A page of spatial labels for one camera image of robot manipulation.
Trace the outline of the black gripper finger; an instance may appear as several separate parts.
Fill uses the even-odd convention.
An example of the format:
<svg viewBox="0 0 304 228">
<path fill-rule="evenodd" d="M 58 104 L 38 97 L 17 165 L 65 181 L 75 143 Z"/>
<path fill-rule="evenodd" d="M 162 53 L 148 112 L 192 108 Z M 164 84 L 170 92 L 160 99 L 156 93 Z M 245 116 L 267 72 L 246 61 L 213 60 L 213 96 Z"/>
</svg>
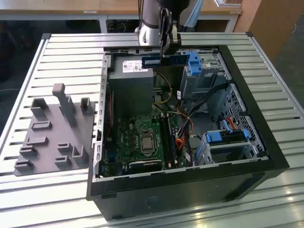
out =
<svg viewBox="0 0 304 228">
<path fill-rule="evenodd" d="M 160 7 L 159 29 L 161 57 L 174 55 L 181 45 L 178 21 L 173 18 L 171 11 L 162 7 Z"/>
</svg>

